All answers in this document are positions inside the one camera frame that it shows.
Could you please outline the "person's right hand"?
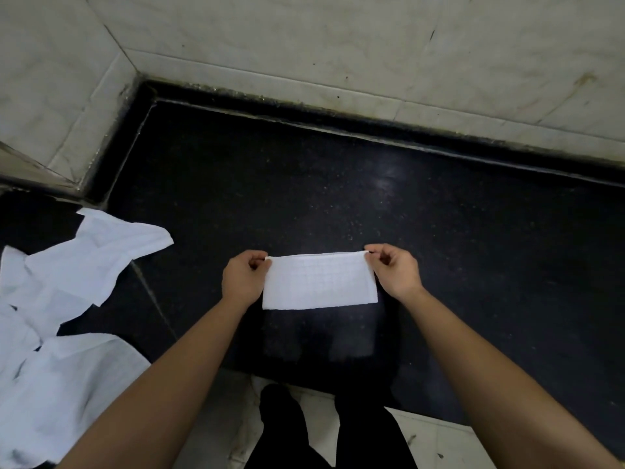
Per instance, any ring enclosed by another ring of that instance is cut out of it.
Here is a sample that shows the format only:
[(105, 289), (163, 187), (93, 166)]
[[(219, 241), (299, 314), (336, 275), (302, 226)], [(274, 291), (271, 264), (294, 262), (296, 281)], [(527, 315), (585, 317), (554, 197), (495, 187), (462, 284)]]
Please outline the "person's right hand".
[(387, 243), (367, 244), (367, 252), (381, 252), (386, 256), (386, 271), (374, 272), (382, 288), (392, 296), (406, 304), (425, 294), (418, 261), (409, 251)]

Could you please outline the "person's left hand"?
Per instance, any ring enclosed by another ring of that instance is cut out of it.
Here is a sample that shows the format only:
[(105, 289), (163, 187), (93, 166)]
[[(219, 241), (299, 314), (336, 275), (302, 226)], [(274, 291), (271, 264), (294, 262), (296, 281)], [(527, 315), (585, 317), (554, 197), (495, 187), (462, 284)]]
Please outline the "person's left hand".
[(253, 305), (262, 294), (265, 279), (255, 276), (250, 261), (268, 256), (265, 251), (246, 250), (231, 258), (223, 270), (222, 301), (243, 311)]

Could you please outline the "white paper napkin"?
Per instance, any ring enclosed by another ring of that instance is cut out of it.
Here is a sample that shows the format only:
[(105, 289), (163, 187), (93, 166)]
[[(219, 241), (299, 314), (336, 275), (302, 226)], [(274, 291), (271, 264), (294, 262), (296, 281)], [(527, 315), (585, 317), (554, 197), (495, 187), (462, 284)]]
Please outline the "white paper napkin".
[(302, 310), (371, 305), (378, 302), (367, 251), (267, 257), (262, 308)]

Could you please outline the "person's left forearm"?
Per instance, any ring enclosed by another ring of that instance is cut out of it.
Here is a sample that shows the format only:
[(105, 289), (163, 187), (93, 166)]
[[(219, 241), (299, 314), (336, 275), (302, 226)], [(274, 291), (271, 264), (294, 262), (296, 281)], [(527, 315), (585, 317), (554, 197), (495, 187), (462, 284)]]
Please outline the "person's left forearm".
[(224, 294), (113, 401), (56, 469), (171, 469), (255, 301)]

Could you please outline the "person's right forearm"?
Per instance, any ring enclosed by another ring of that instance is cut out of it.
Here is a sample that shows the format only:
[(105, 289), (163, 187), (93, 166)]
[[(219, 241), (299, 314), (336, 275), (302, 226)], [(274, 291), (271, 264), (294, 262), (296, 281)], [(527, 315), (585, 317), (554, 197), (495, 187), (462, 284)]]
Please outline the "person's right forearm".
[(411, 314), (497, 469), (623, 469), (535, 379), (424, 288), (393, 296)]

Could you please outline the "person's left leg black trousers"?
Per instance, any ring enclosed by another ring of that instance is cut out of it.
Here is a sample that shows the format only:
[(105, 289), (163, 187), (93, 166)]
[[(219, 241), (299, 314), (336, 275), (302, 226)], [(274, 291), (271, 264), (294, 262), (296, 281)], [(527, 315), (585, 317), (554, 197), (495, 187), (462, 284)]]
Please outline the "person's left leg black trousers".
[(244, 469), (303, 469), (311, 449), (299, 403), (289, 390), (270, 384), (261, 392), (262, 434)]

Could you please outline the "person's leg black trousers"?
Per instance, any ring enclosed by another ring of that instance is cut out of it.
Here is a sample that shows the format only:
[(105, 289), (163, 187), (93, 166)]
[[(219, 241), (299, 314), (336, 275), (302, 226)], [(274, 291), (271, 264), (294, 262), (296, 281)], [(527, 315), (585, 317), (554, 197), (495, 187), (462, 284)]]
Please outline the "person's leg black trousers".
[(244, 469), (303, 469), (311, 449), (299, 403), (289, 390), (270, 384), (261, 392), (262, 434)]
[(418, 469), (394, 416), (379, 401), (337, 394), (336, 469)]

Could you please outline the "person's right leg black trousers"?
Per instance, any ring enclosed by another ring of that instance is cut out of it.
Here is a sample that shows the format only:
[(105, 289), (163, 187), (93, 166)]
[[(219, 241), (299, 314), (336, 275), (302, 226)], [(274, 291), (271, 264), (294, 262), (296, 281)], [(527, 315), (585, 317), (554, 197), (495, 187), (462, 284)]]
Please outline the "person's right leg black trousers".
[(418, 469), (394, 416), (379, 401), (337, 394), (336, 469)]

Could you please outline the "pile of white paper napkins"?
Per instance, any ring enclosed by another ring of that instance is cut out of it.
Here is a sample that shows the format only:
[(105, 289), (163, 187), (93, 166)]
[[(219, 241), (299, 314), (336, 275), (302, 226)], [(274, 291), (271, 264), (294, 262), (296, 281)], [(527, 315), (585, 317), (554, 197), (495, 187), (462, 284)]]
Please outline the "pile of white paper napkins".
[(101, 306), (132, 260), (174, 241), (156, 225), (83, 207), (74, 238), (0, 255), (0, 469), (59, 463), (150, 363), (109, 333), (59, 336)]

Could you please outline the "metal rail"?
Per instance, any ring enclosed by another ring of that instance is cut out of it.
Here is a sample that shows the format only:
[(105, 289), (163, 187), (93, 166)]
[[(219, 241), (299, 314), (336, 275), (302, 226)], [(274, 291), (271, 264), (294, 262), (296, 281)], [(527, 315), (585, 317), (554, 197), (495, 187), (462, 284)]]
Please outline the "metal rail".
[(54, 197), (80, 198), (76, 183), (0, 141), (0, 194), (39, 191)]

